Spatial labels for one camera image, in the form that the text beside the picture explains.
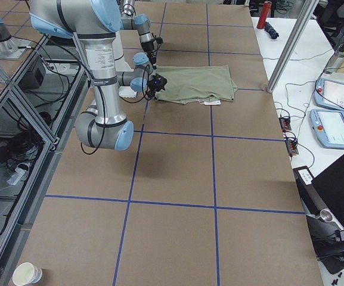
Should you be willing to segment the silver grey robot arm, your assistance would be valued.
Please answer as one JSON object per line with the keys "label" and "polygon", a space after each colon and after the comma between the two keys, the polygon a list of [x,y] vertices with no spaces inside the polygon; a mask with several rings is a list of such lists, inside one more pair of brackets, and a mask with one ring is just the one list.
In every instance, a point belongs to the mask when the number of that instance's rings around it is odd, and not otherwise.
{"label": "silver grey robot arm", "polygon": [[135,1],[124,0],[119,4],[122,30],[136,30],[142,50],[146,53],[149,62],[157,69],[157,53],[163,44],[163,38],[151,32],[151,21],[145,14],[137,14]]}
{"label": "silver grey robot arm", "polygon": [[[95,99],[76,121],[82,145],[126,150],[132,142],[134,124],[120,105],[119,88],[128,86],[151,100],[167,80],[156,73],[156,52],[163,43],[151,31],[144,14],[135,13],[134,1],[31,1],[32,26],[39,32],[73,39],[94,89]],[[142,52],[135,54],[135,68],[117,71],[116,40],[120,30],[138,32]]]}

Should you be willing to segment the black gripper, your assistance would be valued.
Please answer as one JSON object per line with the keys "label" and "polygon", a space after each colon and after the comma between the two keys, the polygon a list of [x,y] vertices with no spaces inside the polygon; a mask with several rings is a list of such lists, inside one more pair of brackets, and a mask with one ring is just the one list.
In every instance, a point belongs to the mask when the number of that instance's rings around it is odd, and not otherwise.
{"label": "black gripper", "polygon": [[157,69],[157,52],[158,49],[163,44],[163,38],[162,37],[154,37],[153,39],[150,39],[147,42],[143,43],[143,50],[147,54],[147,56],[150,59],[150,63],[152,65],[152,68],[154,70]]}
{"label": "black gripper", "polygon": [[157,92],[165,90],[165,85],[167,84],[167,82],[167,79],[158,73],[152,76],[152,79],[148,81],[148,87],[146,90],[147,99],[155,99]]}

